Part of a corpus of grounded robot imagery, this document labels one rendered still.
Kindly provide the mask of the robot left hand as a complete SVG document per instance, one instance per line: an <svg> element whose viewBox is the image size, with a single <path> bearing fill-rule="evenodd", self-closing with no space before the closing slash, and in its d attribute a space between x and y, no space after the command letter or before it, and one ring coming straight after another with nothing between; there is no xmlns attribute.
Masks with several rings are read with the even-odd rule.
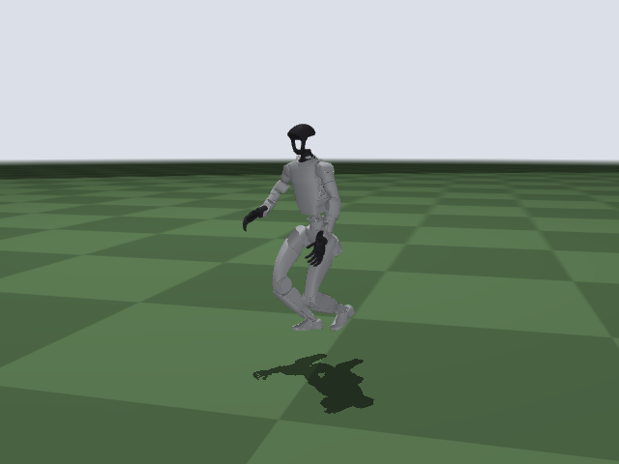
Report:
<svg viewBox="0 0 619 464"><path fill-rule="evenodd" d="M323 255L325 254L325 246L327 245L327 243L328 241L325 237L323 237L323 231L321 230L317 233L315 242L307 246L307 248L314 246L313 251L305 257L309 258L313 256L311 260L308 261L308 263L316 258L312 263L310 263L311 265L313 265L317 262L315 265L313 265L313 267L318 266L322 262Z"/></svg>

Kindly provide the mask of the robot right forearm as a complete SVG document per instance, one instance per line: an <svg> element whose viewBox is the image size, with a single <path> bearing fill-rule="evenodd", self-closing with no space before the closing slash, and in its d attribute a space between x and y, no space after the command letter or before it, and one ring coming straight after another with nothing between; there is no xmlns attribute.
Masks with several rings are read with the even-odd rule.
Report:
<svg viewBox="0 0 619 464"><path fill-rule="evenodd" d="M268 210L263 212L263 216L264 217L268 216L269 212L272 211L272 209L274 208L274 206L276 205L278 200L280 200L280 198L281 198L280 193L277 190L275 190L275 188L276 188L276 186L278 185L279 182L280 181L277 181L277 183L275 184L275 186L271 190L269 196L267 197L267 199L265 200L263 205L261 205L261 206L267 206L268 207Z"/></svg>

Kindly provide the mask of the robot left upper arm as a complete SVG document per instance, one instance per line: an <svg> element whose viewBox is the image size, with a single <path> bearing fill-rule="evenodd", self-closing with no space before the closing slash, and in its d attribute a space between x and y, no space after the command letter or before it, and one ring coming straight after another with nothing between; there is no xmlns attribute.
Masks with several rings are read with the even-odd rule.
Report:
<svg viewBox="0 0 619 464"><path fill-rule="evenodd" d="M337 198L340 202L338 186L335 179L335 168L329 162L319 161L314 164L315 173L322 181L329 199L325 203L325 209L329 210L329 203L332 198ZM340 202L341 205L341 202Z"/></svg>

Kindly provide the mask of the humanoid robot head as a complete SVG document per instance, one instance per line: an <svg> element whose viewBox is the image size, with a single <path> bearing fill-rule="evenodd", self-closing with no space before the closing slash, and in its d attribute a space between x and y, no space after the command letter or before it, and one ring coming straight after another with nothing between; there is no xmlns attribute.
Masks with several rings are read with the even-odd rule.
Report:
<svg viewBox="0 0 619 464"><path fill-rule="evenodd" d="M305 145L306 145L306 141L308 137L315 135L315 131L313 127L307 124L300 124L300 125L293 127L288 132L287 135L291 139L291 144L292 144L294 153L297 155L301 155L301 158L298 160L298 162L304 162L306 160L310 160L310 159L305 159L305 157L307 156L311 156L311 157L314 156L314 154L311 152L310 149L305 149ZM302 141L301 150L298 150L296 148L295 140ZM315 159L315 157L313 158Z"/></svg>

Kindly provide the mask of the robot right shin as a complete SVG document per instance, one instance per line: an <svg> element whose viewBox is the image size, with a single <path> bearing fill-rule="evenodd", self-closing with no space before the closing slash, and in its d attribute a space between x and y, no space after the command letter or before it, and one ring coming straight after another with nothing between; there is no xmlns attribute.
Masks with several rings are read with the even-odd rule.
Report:
<svg viewBox="0 0 619 464"><path fill-rule="evenodd" d="M272 283L272 286L273 286L273 283ZM279 293L276 293L275 291L272 291L272 292L280 301L282 301L287 307L289 307L291 310L296 312L302 318L308 319L308 320L312 319L313 322L316 322L317 320L316 317L312 314L312 312L308 309L308 307L304 305L302 301L302 296L295 287L293 288L291 287L290 291L288 291L285 294L279 294Z"/></svg>

